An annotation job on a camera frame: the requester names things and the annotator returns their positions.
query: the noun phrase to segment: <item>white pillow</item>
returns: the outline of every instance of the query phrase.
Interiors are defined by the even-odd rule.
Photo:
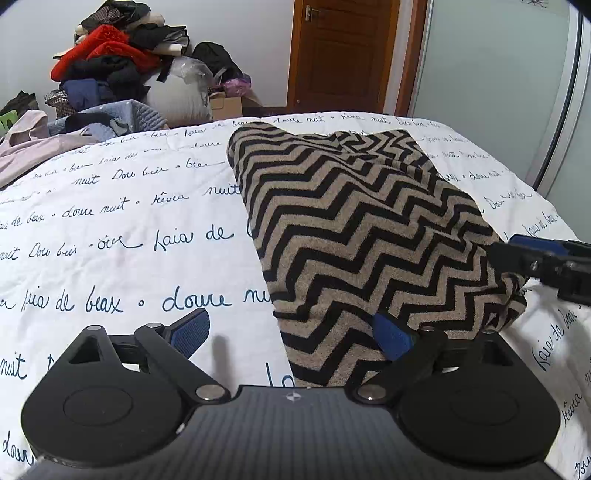
[[[172,73],[165,83],[157,82],[156,73],[146,82],[150,91],[144,103],[165,117],[170,128],[201,125],[213,120],[207,89],[198,83],[185,83]]]

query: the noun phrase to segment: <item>zigzag towel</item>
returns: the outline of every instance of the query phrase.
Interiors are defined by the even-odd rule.
[[[380,371],[378,310],[469,339],[525,309],[524,279],[486,258],[499,236],[407,132],[254,123],[232,135],[228,159],[300,386],[351,387]]]

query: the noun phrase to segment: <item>pink garment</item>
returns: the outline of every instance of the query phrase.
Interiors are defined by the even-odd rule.
[[[92,135],[84,134],[85,131],[50,137],[47,114],[40,110],[26,111],[0,144],[0,189],[45,160],[98,142]]]

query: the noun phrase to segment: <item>white bedsheet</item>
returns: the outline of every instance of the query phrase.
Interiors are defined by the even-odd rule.
[[[84,147],[0,192],[0,479],[32,463],[20,409],[87,325],[132,333],[204,306],[210,336],[192,361],[232,390],[292,385],[225,154],[233,131],[250,120]],[[298,134],[406,129],[501,237],[576,238],[549,202],[442,124],[340,112],[265,121]],[[535,281],[530,286],[528,308],[505,338],[562,407],[548,464],[579,480],[591,462],[591,310],[557,301]]]

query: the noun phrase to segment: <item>sliding wardrobe door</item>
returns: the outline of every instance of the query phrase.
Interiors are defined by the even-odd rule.
[[[566,0],[431,0],[410,116],[534,184],[560,125],[579,15]]]
[[[538,188],[583,242],[591,242],[591,24],[584,22],[580,69],[565,129]],[[582,106],[576,102],[583,98]]]

